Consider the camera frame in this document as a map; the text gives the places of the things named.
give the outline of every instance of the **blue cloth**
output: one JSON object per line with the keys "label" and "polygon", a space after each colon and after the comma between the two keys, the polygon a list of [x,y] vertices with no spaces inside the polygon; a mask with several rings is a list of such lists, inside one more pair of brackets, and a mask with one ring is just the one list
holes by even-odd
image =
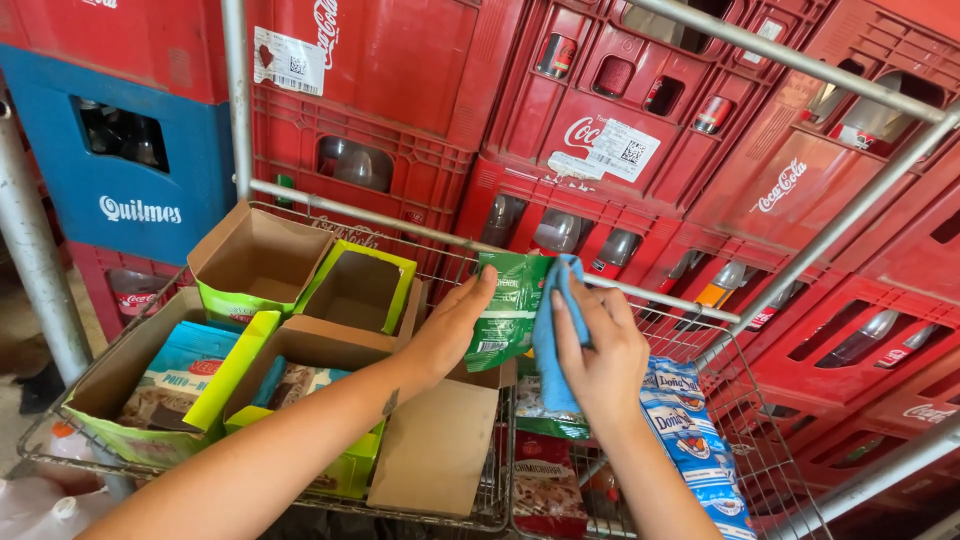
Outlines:
{"label": "blue cloth", "polygon": [[577,336],[580,337],[580,344],[589,345],[590,332],[584,323],[580,308],[570,295],[568,274],[571,270],[577,280],[580,282],[584,280],[584,265],[579,257],[573,255],[558,255],[550,271],[547,272],[546,281],[543,284],[543,298],[540,300],[540,307],[534,318],[533,345],[537,370],[540,371],[540,393],[543,396],[543,405],[548,410],[580,412],[580,406],[573,398],[573,392],[566,383],[557,358],[557,338],[553,332],[553,302],[550,299],[550,293],[554,289],[564,295],[566,305],[573,316]]}

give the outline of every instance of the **open cardboard box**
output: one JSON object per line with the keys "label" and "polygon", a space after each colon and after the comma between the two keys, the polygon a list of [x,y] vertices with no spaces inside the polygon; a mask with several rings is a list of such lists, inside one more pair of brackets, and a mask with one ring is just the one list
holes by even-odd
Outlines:
{"label": "open cardboard box", "polygon": [[208,318],[247,324],[258,311],[293,313],[333,239],[240,201],[186,260]]}
{"label": "open cardboard box", "polygon": [[151,360],[180,321],[203,324],[195,287],[182,288],[150,319],[91,367],[63,405],[128,461],[172,467],[225,434],[221,411],[253,358],[279,324],[275,311],[257,313],[183,422],[195,432],[139,430],[114,422]]}
{"label": "open cardboard box", "polygon": [[337,240],[294,313],[393,335],[416,272],[412,260]]}
{"label": "open cardboard box", "polygon": [[[250,405],[277,356],[309,367],[358,371],[391,355],[414,333],[422,313],[420,298],[425,287],[420,280],[410,286],[410,302],[403,313],[398,337],[352,328],[306,315],[286,321],[252,359],[250,369],[236,386],[224,408],[227,433],[233,433],[273,412]],[[331,463],[310,491],[354,499],[363,498],[367,479],[380,448],[385,422],[380,422]]]}

